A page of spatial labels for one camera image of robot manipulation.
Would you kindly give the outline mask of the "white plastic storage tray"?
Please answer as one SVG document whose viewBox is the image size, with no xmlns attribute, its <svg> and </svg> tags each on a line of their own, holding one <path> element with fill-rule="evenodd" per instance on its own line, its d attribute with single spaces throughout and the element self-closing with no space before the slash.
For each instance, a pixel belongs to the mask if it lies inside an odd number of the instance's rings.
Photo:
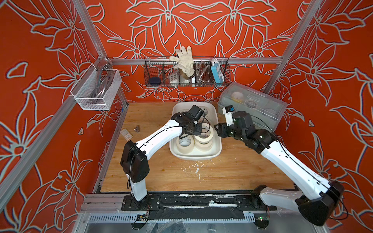
<svg viewBox="0 0 373 233">
<path fill-rule="evenodd" d="M 199 136 L 187 136 L 174 138 L 169 143 L 171 153 L 183 160 L 210 160 L 222 152 L 221 138 L 217 136 L 214 125 L 218 121 L 215 107 L 204 102 L 178 103 L 173 107 L 173 114 L 187 112 L 192 106 L 198 106 L 204 111 L 204 116 L 199 119 L 203 124 L 202 134 Z"/>
</svg>

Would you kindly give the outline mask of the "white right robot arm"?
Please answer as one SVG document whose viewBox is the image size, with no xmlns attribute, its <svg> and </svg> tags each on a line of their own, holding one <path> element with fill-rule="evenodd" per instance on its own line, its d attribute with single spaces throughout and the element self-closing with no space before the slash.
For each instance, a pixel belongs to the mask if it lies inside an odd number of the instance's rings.
<svg viewBox="0 0 373 233">
<path fill-rule="evenodd" d="M 260 185 L 253 193 L 266 206 L 282 207 L 300 213 L 307 221 L 322 227 L 331 218 L 345 191 L 338 181 L 330 181 L 292 155 L 270 129 L 256 129 L 252 116 L 235 111 L 233 106 L 222 110 L 225 123 L 215 125 L 221 138 L 232 137 L 271 161 L 298 187 L 298 191 L 285 191 Z"/>
</svg>

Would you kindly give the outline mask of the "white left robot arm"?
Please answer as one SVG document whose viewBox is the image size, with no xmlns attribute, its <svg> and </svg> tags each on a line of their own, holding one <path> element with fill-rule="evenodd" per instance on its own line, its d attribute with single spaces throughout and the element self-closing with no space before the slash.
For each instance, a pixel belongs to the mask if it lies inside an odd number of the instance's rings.
<svg viewBox="0 0 373 233">
<path fill-rule="evenodd" d="M 165 144 L 176 137 L 199 136 L 203 133 L 200 118 L 204 111 L 193 105 L 187 112 L 178 112 L 156 132 L 138 142 L 128 141 L 123 149 L 120 165 L 128 178 L 127 188 L 137 202 L 148 196 L 145 178 L 150 172 L 149 160 Z"/>
</svg>

